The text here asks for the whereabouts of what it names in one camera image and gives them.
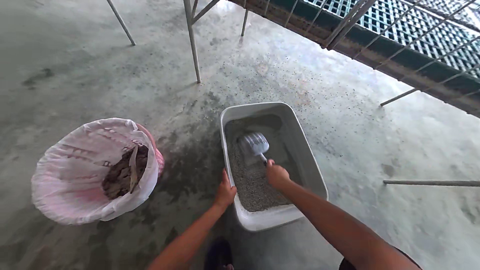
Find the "dark shorts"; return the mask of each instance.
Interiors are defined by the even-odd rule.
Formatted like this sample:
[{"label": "dark shorts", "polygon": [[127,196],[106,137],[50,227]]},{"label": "dark shorts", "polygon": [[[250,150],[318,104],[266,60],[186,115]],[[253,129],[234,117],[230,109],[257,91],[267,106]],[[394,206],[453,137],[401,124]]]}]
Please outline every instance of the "dark shorts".
[{"label": "dark shorts", "polygon": [[[400,253],[402,253],[405,257],[407,257],[411,262],[413,262],[418,268],[421,269],[420,265],[418,265],[414,260],[412,260],[412,258],[410,258],[410,256],[405,254],[400,249],[398,249],[398,248],[396,248],[396,249],[398,251],[400,251]],[[356,269],[349,261],[347,261],[346,259],[343,259],[342,262],[340,263],[340,267],[338,268],[338,270],[356,270]]]}]

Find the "white plastic scoop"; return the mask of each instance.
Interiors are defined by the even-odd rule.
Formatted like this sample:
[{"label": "white plastic scoop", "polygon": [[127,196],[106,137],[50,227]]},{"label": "white plastic scoop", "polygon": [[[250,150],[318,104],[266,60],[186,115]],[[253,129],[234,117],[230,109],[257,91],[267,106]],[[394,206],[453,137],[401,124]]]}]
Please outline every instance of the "white plastic scoop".
[{"label": "white plastic scoop", "polygon": [[247,134],[240,138],[240,147],[242,151],[247,155],[260,156],[263,160],[264,165],[267,165],[267,159],[264,156],[264,153],[268,151],[270,145],[268,144],[265,136],[260,132],[254,132]]}]

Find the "metal cage leg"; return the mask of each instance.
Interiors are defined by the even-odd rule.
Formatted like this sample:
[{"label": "metal cage leg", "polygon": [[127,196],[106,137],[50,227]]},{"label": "metal cage leg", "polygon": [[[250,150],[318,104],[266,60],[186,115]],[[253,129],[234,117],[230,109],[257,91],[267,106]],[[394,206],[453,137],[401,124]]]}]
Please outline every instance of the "metal cage leg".
[{"label": "metal cage leg", "polygon": [[130,40],[130,42],[132,43],[133,46],[135,46],[135,41],[133,40],[132,36],[130,35],[130,32],[128,32],[128,29],[127,29],[127,26],[125,25],[125,23],[123,22],[122,18],[120,17],[120,14],[118,13],[117,9],[115,8],[115,6],[113,5],[112,3],[112,0],[107,0],[108,4],[110,5],[110,7],[112,8],[112,11],[113,13],[115,14],[115,16],[117,17],[121,27],[123,28],[123,30],[125,31],[125,33],[127,34],[127,37],[128,39]]},{"label": "metal cage leg", "polygon": [[409,90],[409,91],[407,91],[407,92],[405,92],[405,93],[403,93],[403,94],[400,94],[400,95],[398,95],[398,96],[396,96],[396,97],[394,97],[394,98],[391,98],[391,99],[389,99],[389,100],[387,100],[387,101],[385,101],[385,102],[383,102],[383,103],[380,103],[380,106],[385,106],[385,105],[387,105],[388,103],[390,103],[390,102],[392,102],[392,101],[395,101],[395,100],[397,100],[397,99],[399,99],[399,98],[403,98],[404,96],[409,95],[409,94],[411,94],[411,93],[413,93],[413,92],[415,92],[415,91],[417,91],[417,90],[418,90],[418,89],[416,89],[416,88],[414,88],[414,89],[412,89],[412,90]]},{"label": "metal cage leg", "polygon": [[197,46],[195,45],[195,36],[193,34],[193,18],[190,0],[183,0],[185,6],[185,15],[187,16],[188,36],[190,37],[190,46],[192,47],[193,64],[195,65],[195,73],[197,74],[197,83],[200,83],[200,69],[198,67]]},{"label": "metal cage leg", "polygon": [[247,24],[248,9],[245,9],[245,17],[243,18],[243,26],[241,28],[241,36],[245,34],[245,25]]}]

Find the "plastic bag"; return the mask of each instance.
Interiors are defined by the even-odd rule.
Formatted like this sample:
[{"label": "plastic bag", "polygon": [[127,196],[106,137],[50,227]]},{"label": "plastic bag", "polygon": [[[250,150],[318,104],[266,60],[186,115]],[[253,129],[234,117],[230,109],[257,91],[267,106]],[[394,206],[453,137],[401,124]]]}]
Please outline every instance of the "plastic bag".
[{"label": "plastic bag", "polygon": [[[148,199],[163,169],[163,157],[151,135],[138,129],[132,120],[110,118],[84,124],[66,135],[37,163],[33,204],[58,223],[77,225],[108,221],[137,208]],[[145,172],[133,193],[109,200],[102,181],[110,166],[135,144],[148,147]]]}]

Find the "white litter box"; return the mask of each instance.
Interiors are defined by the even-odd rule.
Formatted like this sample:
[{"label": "white litter box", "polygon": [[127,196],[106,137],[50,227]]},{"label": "white litter box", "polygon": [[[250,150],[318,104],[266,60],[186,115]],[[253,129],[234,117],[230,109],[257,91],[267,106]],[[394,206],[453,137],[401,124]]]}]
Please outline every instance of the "white litter box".
[{"label": "white litter box", "polygon": [[[220,115],[222,148],[231,184],[235,185],[235,179],[233,179],[230,170],[227,140],[224,130],[225,125],[232,120],[268,114],[276,115],[282,120],[280,129],[285,137],[284,143],[297,164],[302,185],[328,200],[325,182],[297,116],[293,109],[283,102],[245,104],[228,107],[223,110]],[[272,207],[258,212],[249,212],[240,203],[238,194],[235,196],[233,204],[240,224],[251,232],[270,229],[303,217],[303,214],[293,204]]]}]

